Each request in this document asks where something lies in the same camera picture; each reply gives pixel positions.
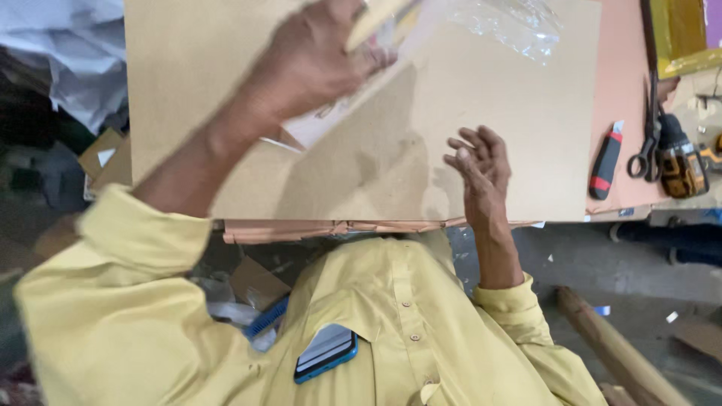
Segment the white fabric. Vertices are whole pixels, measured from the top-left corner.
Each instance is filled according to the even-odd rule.
[[[53,108],[97,134],[128,97],[122,18],[121,0],[5,0],[0,44],[23,63],[49,67]]]

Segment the clear plastic bag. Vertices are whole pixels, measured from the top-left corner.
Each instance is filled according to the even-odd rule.
[[[546,65],[562,25],[544,0],[448,0],[447,17]]]

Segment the blue brush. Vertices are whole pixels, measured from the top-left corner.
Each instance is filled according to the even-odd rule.
[[[273,307],[256,317],[256,319],[253,320],[253,323],[243,330],[243,335],[250,340],[258,335],[258,333],[264,331],[267,327],[272,326],[280,316],[286,314],[286,309],[288,308],[288,298],[289,296],[287,295],[280,301],[276,302]]]

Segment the yellow shirt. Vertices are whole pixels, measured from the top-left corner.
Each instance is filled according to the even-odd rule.
[[[442,233],[349,243],[303,272],[276,343],[253,351],[213,321],[179,272],[208,220],[106,189],[81,241],[19,283],[33,365],[50,405],[605,405],[581,359],[554,345],[531,277],[466,297]],[[297,385],[320,327],[358,354]]]

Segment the smartphone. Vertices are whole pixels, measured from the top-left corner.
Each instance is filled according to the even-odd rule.
[[[358,340],[356,333],[339,324],[324,327],[298,357],[293,381],[302,384],[352,359],[358,353]]]

